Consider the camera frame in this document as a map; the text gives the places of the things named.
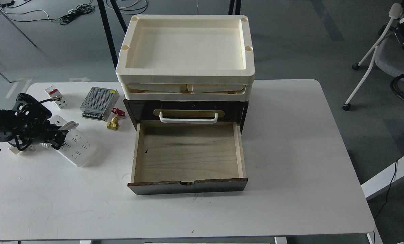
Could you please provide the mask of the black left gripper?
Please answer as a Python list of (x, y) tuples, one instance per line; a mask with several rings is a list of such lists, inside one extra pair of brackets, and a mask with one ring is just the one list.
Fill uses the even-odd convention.
[(68, 130), (60, 130), (51, 124), (52, 113), (42, 105), (51, 98), (37, 101), (27, 93), (19, 93), (13, 110), (4, 110), (0, 120), (0, 142), (8, 142), (23, 151), (30, 145), (49, 143), (59, 150), (65, 144)]

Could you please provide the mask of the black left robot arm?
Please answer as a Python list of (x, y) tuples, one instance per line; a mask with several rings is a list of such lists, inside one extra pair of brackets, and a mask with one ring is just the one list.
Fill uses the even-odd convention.
[(68, 130), (52, 124), (49, 121), (52, 113), (43, 105), (55, 100), (56, 96), (37, 101), (27, 93), (19, 93), (12, 110), (0, 109), (0, 142), (8, 142), (19, 151), (39, 143), (50, 143), (52, 148), (60, 149)]

